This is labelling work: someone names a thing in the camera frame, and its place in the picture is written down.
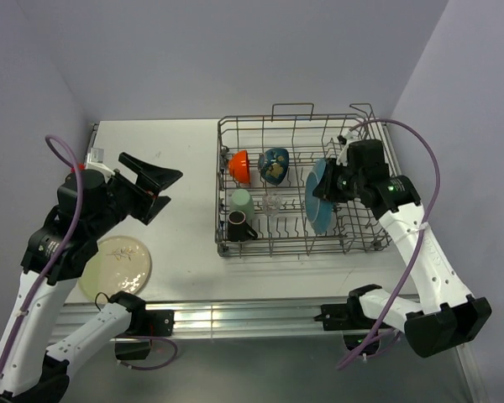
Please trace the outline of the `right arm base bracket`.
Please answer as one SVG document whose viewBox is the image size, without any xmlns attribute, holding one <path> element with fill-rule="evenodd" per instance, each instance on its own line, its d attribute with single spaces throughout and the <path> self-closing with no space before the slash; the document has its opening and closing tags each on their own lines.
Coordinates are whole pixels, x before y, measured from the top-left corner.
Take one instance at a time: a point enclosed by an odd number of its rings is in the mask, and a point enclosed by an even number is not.
<svg viewBox="0 0 504 403">
<path fill-rule="evenodd" d="M 321 305 L 320 313 L 313 320 L 320 322 L 325 332 L 370 330 L 375 324 L 373 319 L 354 317 L 346 303 Z"/>
</svg>

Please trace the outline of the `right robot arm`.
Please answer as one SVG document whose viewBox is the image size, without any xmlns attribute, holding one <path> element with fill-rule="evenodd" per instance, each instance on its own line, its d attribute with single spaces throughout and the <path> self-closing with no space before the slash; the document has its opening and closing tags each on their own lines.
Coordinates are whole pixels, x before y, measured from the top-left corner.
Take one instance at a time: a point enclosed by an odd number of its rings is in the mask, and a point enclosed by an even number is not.
<svg viewBox="0 0 504 403">
<path fill-rule="evenodd" d="M 415 186 L 408 177 L 391 174 L 380 140 L 349 141 L 339 157 L 318 160 L 308 174 L 305 211 L 315 233 L 325 233 L 335 205 L 353 200 L 371 211 L 396 246 L 419 300 L 365 285 L 349 293 L 349 322 L 372 327 L 381 319 L 402 332 L 422 358 L 474 340 L 491 316 L 491 305 L 457 276 L 428 225 Z"/>
</svg>

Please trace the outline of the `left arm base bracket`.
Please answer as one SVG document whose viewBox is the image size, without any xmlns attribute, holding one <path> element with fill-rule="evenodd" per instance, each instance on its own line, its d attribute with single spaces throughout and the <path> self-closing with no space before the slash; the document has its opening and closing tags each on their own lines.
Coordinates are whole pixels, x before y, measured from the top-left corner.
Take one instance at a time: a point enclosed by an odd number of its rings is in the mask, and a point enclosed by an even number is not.
<svg viewBox="0 0 504 403">
<path fill-rule="evenodd" d="M 170 337 L 173 333 L 173 310 L 148 310 L 145 313 L 142 333 L 145 336 Z"/>
</svg>

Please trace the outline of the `teal scalloped plate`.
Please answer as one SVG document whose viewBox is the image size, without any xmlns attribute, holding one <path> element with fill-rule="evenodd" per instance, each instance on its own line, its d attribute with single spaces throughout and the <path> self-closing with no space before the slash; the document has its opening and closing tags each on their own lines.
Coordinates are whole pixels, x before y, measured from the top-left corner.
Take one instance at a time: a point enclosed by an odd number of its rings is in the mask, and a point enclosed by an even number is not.
<svg viewBox="0 0 504 403">
<path fill-rule="evenodd" d="M 305 182 L 305 213 L 308 222 L 317 235 L 328 231 L 333 215 L 333 203 L 324 201 L 313 195 L 313 191 L 323 178 L 326 166 L 327 161 L 325 159 L 317 160 L 312 170 L 308 173 Z"/>
</svg>

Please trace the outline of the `green plastic cup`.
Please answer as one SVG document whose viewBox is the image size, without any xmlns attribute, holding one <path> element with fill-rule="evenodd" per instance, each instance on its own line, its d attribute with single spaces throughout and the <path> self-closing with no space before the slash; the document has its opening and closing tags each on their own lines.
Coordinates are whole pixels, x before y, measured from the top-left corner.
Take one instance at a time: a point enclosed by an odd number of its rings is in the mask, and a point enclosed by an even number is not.
<svg viewBox="0 0 504 403">
<path fill-rule="evenodd" d="M 241 211 L 244 213 L 247 220 L 254 217 L 255 204 L 252 196 L 246 189 L 239 188 L 232 193 L 230 197 L 229 211 Z"/>
</svg>

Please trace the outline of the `dark brown mug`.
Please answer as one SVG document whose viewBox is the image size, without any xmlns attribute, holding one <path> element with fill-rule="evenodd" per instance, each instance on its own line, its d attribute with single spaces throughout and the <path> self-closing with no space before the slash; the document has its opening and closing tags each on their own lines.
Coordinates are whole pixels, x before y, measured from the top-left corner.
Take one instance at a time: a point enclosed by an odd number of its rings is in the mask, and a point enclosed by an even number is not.
<svg viewBox="0 0 504 403">
<path fill-rule="evenodd" d="M 232 211 L 228 216 L 228 240 L 231 242 L 246 242 L 256 240 L 258 233 L 247 223 L 242 211 Z"/>
</svg>

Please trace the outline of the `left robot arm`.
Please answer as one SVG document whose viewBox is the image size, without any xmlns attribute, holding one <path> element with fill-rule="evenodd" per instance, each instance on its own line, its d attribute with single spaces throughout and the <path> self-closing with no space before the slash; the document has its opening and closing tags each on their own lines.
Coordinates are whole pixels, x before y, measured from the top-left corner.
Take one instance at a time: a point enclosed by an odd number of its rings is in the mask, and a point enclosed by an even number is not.
<svg viewBox="0 0 504 403">
<path fill-rule="evenodd" d="M 98 252 L 97 242 L 125 218 L 149 224 L 170 202 L 161 192 L 183 174 L 118 157 L 137 178 L 78 166 L 57 190 L 58 203 L 29 239 L 13 311 L 0 341 L 0 402 L 57 402 L 74 373 L 110 339 L 147 338 L 146 303 L 110 296 L 87 324 L 54 345 L 50 336 L 67 296 Z"/>
</svg>

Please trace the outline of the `cream plate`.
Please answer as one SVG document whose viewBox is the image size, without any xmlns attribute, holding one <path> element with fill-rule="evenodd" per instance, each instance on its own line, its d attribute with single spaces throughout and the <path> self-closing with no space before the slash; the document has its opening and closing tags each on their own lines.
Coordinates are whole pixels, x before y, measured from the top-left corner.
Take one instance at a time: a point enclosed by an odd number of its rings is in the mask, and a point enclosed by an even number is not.
<svg viewBox="0 0 504 403">
<path fill-rule="evenodd" d="M 152 260 L 148 248 L 137 238 L 112 236 L 98 242 L 98 252 L 87 262 L 78 286 L 95 301 L 96 294 L 119 291 L 137 294 L 147 284 Z"/>
</svg>

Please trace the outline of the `clear plastic glass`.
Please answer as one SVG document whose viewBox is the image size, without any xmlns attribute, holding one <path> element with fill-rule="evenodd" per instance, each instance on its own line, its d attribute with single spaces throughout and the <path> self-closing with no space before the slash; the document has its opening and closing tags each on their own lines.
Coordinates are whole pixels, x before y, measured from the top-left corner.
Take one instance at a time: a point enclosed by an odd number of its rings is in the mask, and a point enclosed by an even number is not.
<svg viewBox="0 0 504 403">
<path fill-rule="evenodd" d="M 267 217 L 275 217 L 281 210 L 283 200 L 277 191 L 268 191 L 262 196 L 262 211 Z"/>
</svg>

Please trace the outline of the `orange plastic bowl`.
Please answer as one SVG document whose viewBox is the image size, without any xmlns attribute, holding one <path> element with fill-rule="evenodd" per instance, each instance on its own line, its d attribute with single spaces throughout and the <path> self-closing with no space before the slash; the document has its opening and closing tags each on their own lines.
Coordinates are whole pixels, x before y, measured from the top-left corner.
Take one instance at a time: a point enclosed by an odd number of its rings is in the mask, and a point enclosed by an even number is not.
<svg viewBox="0 0 504 403">
<path fill-rule="evenodd" d="M 241 184 L 248 185 L 250 183 L 249 172 L 249 155 L 243 149 L 237 152 L 228 163 L 229 174 Z"/>
</svg>

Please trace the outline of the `blue floral ceramic bowl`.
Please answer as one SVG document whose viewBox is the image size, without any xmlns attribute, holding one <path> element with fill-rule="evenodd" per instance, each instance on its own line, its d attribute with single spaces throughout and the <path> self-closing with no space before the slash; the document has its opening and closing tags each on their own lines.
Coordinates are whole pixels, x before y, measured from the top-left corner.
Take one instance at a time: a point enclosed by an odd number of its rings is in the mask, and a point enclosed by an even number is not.
<svg viewBox="0 0 504 403">
<path fill-rule="evenodd" d="M 285 148 L 271 148 L 260 154 L 258 171 L 260 177 L 274 186 L 280 185 L 286 178 L 290 156 Z"/>
</svg>

